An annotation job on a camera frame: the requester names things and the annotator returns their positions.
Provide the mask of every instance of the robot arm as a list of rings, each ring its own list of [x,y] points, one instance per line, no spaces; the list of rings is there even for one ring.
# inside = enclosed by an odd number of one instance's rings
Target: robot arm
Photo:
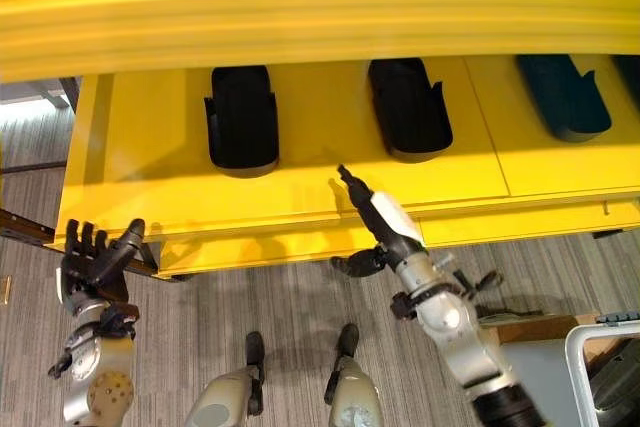
[[[71,372],[71,388],[64,401],[67,425],[119,427],[133,401],[133,324],[140,314],[128,303],[123,269],[140,248],[144,227],[144,221],[134,220],[107,247],[104,231],[96,234],[94,243],[93,225],[85,223],[78,241],[78,222],[67,225],[57,286],[75,330],[49,370],[54,379],[66,370]]]
[[[348,259],[334,257],[333,266],[352,277],[372,275],[389,266],[400,277],[405,292],[394,296],[393,313],[418,320],[485,425],[545,425],[499,345],[480,328],[475,308],[455,278],[434,265],[411,219],[393,199],[373,193],[344,166],[338,171],[378,245]]]

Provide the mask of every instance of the yellow shelf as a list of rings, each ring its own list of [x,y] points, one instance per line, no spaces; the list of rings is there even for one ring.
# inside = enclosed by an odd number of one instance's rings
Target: yellow shelf
[[[202,99],[210,94],[210,70],[86,77],[56,243],[70,218],[119,235],[142,217],[150,240],[336,225],[355,215],[335,170],[341,162],[411,213],[507,196],[464,60],[425,63],[432,82],[444,83],[454,131],[444,154],[419,164],[388,156],[367,62],[275,65],[269,72],[281,160],[255,179],[226,176],[209,159]]]
[[[577,55],[581,73],[594,69],[596,84],[612,127],[588,142],[572,144],[552,137],[514,57],[466,58],[505,180],[512,196],[640,186],[640,108],[611,58]]]
[[[444,82],[454,143],[419,164],[385,152],[366,62],[270,66],[281,161],[255,179],[228,177],[209,160],[209,70],[89,76],[55,243],[70,218],[119,235],[142,217],[149,241],[354,227],[341,162],[416,219],[638,197],[640,111],[606,56],[575,61],[596,68],[613,118],[610,131],[583,144],[547,133],[512,57],[425,59],[432,81]]]
[[[415,54],[640,53],[640,0],[0,0],[0,79]]]
[[[523,209],[508,212],[436,217],[420,222],[430,247],[559,235],[640,226],[637,202],[617,201]],[[210,270],[319,260],[350,255],[375,245],[362,226],[291,233],[219,237],[202,242],[167,242],[160,276]]]

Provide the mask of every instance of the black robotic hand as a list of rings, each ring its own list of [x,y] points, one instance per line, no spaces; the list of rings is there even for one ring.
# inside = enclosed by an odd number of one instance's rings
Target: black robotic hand
[[[133,220],[125,233],[107,247],[104,230],[96,233],[94,241],[93,224],[85,222],[78,240],[78,221],[69,221],[60,266],[60,300],[71,314],[89,299],[129,300],[123,271],[142,245],[144,228],[144,220]]]

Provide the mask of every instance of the robot leg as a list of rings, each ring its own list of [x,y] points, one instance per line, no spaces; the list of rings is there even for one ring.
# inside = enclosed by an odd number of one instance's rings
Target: robot leg
[[[330,427],[383,427],[378,390],[353,360],[357,344],[358,328],[354,324],[345,325],[325,392],[325,402],[331,405]]]
[[[247,336],[247,366],[212,380],[187,417],[186,427],[239,427],[247,415],[262,413],[264,344],[258,332]]]

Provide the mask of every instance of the yellow drawer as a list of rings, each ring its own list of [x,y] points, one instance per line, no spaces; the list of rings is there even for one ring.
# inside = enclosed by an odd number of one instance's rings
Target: yellow drawer
[[[425,62],[431,81],[444,82],[454,132],[444,154],[419,164],[388,156],[371,105],[368,62],[274,65],[281,160],[255,179],[228,177],[209,159],[202,100],[210,95],[209,69],[89,76],[56,243],[70,218],[119,235],[132,217],[142,217],[149,240],[335,225],[354,215],[335,171],[341,162],[412,213],[506,196],[464,60]]]
[[[420,222],[423,237],[430,247],[637,226],[640,226],[640,209],[636,201],[439,217]],[[350,255],[374,245],[373,236],[361,225],[220,237],[202,242],[173,241],[163,247],[160,276],[325,259],[333,255]]]
[[[612,127],[584,143],[555,139],[539,117],[515,57],[468,57],[480,107],[512,196],[615,189],[640,192],[640,108],[610,57],[573,56],[595,69]]]

